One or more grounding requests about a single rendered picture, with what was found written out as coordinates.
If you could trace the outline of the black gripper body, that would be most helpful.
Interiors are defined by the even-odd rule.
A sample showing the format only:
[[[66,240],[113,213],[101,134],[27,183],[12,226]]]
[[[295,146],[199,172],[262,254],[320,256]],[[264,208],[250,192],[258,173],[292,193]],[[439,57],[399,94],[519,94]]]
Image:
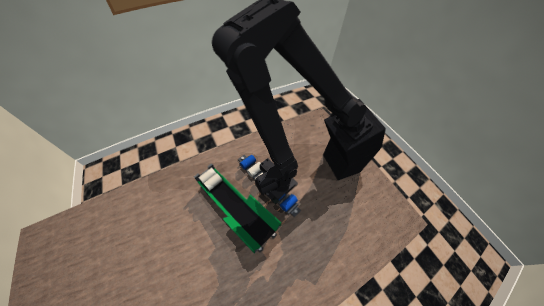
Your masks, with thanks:
[[[285,193],[287,194],[288,192],[290,192],[296,185],[298,184],[298,182],[295,180],[295,179],[291,179],[291,182],[290,182],[290,185],[286,185],[286,186],[281,186],[278,184],[278,188],[276,190],[273,190],[271,191],[271,193],[275,196],[273,196],[270,192],[267,193],[266,195],[271,199],[273,200],[274,198],[276,198],[277,200],[279,200]]]

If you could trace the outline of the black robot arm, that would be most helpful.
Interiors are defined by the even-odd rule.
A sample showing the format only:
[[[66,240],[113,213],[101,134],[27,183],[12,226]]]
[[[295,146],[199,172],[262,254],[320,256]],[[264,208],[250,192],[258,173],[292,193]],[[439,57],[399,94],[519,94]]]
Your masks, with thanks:
[[[228,66],[227,74],[270,151],[273,162],[260,163],[263,174],[255,180],[261,195],[276,190],[278,184],[288,185],[298,168],[269,85],[265,59],[272,49],[332,105],[325,102],[330,116],[336,115],[335,123],[354,141],[373,128],[365,117],[367,106],[343,86],[302,27],[299,14],[292,1],[258,0],[224,22],[212,38],[214,52]]]

